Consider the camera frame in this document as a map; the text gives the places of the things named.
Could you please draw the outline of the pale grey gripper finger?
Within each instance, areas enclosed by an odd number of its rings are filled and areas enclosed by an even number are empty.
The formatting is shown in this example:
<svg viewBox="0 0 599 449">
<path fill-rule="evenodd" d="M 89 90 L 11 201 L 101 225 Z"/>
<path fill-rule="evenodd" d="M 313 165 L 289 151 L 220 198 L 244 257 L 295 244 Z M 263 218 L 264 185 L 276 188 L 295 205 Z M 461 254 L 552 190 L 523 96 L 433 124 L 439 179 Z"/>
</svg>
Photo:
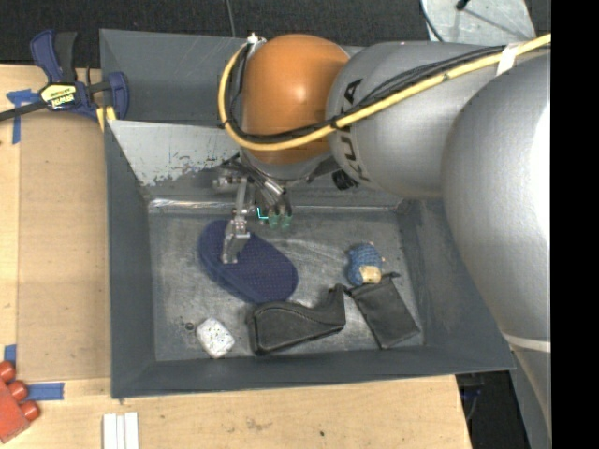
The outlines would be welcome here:
<svg viewBox="0 0 599 449">
<path fill-rule="evenodd" d="M 238 259 L 238 224 L 231 219 L 225 227 L 221 261 L 224 264 L 235 264 Z"/>
<path fill-rule="evenodd" d="M 232 236 L 232 261 L 237 263 L 239 255 L 246 243 L 251 238 L 251 233 L 247 229 L 247 221 L 243 217 L 236 217 L 233 220 L 233 236 Z"/>
</svg>

